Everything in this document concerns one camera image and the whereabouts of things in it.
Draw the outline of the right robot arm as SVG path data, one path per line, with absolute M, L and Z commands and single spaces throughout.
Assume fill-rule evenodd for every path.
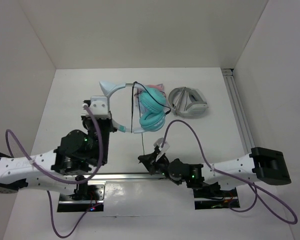
M 188 188 L 194 190 L 208 188 L 213 196 L 249 183 L 282 186 L 292 182 L 283 153 L 263 147 L 254 147 L 243 157 L 210 166 L 183 163 L 178 158 L 169 161 L 159 147 L 137 159 L 150 175 L 160 173 L 176 185 L 186 183 Z

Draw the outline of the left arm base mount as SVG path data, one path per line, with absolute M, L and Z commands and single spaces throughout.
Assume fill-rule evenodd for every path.
M 106 179 L 95 176 L 83 185 L 67 184 L 59 193 L 58 213 L 103 212 Z

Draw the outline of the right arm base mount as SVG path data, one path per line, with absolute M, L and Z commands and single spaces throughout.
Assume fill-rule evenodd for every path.
M 193 196 L 196 210 L 240 208 L 237 189 L 220 190 L 218 183 L 194 189 Z

